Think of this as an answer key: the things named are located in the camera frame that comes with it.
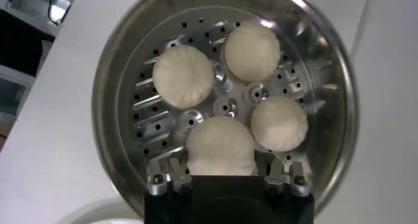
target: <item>steamed bun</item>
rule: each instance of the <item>steamed bun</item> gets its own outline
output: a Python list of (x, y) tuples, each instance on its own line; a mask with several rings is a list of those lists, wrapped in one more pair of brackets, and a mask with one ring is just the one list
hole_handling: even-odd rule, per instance
[(272, 30), (244, 23), (228, 37), (225, 61), (236, 77), (248, 82), (270, 76), (280, 60), (280, 44)]
[(253, 137), (230, 117), (204, 120), (190, 133), (186, 146), (193, 175), (249, 176), (255, 170)]
[(274, 96), (261, 101), (251, 117), (254, 138), (276, 152), (295, 149), (304, 140), (307, 130), (305, 111), (287, 97)]
[(199, 104), (214, 86), (212, 63), (192, 46), (175, 46), (164, 52), (152, 76), (160, 96), (179, 109)]

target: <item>stainless steel pot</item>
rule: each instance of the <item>stainless steel pot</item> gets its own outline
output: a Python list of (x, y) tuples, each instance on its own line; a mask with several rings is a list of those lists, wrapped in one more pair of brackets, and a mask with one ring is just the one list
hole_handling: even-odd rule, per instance
[[(234, 79), (223, 61), (227, 36), (245, 21), (271, 28), (281, 42), (278, 68), (263, 82)], [(181, 44), (196, 46), (215, 69), (212, 94), (189, 110), (169, 106), (152, 80), (158, 56)], [(307, 0), (140, 0), (109, 38), (95, 77), (93, 120), (103, 165), (141, 216), (150, 158), (184, 149), (190, 130), (209, 116), (229, 115), (249, 127), (254, 106), (269, 95), (299, 101), (310, 129), (291, 152), (258, 146), (259, 172), (266, 174), (269, 155), (302, 162), (318, 213), (347, 169), (359, 119), (349, 58), (324, 15)]]

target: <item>perforated steamer tray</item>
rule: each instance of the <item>perforated steamer tray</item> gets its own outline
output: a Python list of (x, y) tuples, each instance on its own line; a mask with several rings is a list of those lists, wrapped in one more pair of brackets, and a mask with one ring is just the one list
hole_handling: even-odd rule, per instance
[[(273, 30), (281, 44), (277, 69), (262, 82), (243, 82), (227, 69), (223, 47), (244, 22)], [(215, 88), (187, 110), (167, 104), (153, 86), (152, 69), (167, 49), (195, 46), (214, 64)], [(344, 47), (328, 21), (306, 0), (142, 0), (108, 41), (93, 93), (99, 152), (115, 186), (142, 213), (146, 163), (181, 153), (193, 128), (225, 115), (250, 127), (263, 99), (298, 101), (309, 131), (295, 150), (271, 152), (257, 145), (265, 175), (273, 157), (304, 165), (317, 211), (330, 197), (351, 157), (357, 136), (357, 102)]]

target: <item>silver metal surface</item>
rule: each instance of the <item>silver metal surface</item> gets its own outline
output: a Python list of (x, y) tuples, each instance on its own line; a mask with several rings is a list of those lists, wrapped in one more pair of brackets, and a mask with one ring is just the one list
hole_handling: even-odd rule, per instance
[(307, 197), (310, 194), (309, 183), (305, 179), (302, 164), (294, 162), (289, 167), (291, 177), (290, 188), (293, 195), (298, 197)]
[(177, 158), (169, 159), (172, 188), (177, 193), (191, 190), (191, 176), (186, 174), (185, 171), (186, 169), (180, 165)]
[[(281, 43), (278, 68), (262, 82), (239, 81), (223, 60), (229, 33), (246, 21), (271, 28)], [(152, 80), (159, 55), (181, 44), (204, 52), (215, 70), (213, 92), (189, 110), (169, 106)], [(358, 128), (349, 60), (326, 18), (307, 0), (140, 0), (108, 40), (95, 77), (93, 119), (104, 167), (142, 215), (150, 159), (184, 148), (189, 132), (213, 115), (249, 127), (252, 110), (269, 95), (299, 101), (310, 128), (291, 152), (258, 146), (259, 174), (275, 158), (285, 166), (301, 162), (318, 213), (348, 166)]]
[(151, 160), (147, 166), (147, 190), (153, 196), (167, 193), (167, 180), (158, 160)]
[(271, 163), (270, 173), (264, 178), (267, 189), (273, 189), (277, 194), (283, 191), (285, 184), (289, 184), (292, 195), (307, 197), (310, 194), (309, 183), (305, 179), (302, 163), (293, 162), (289, 172), (285, 172), (283, 162), (279, 159)]
[(290, 175), (286, 174), (284, 171), (285, 169), (282, 161), (279, 159), (273, 160), (270, 173), (264, 178), (267, 188), (272, 188), (277, 194), (280, 194), (283, 191), (284, 185), (290, 184), (291, 182)]

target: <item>black machine part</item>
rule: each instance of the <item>black machine part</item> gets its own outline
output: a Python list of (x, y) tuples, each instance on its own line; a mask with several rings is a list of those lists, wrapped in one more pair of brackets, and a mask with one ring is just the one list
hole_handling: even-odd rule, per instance
[[(168, 179), (155, 174), (148, 180), (145, 224), (314, 223), (314, 197), (299, 173), (302, 165), (293, 165), (281, 176), (190, 176), (176, 172), (180, 164), (170, 159)], [(275, 160), (272, 168), (283, 164)]]

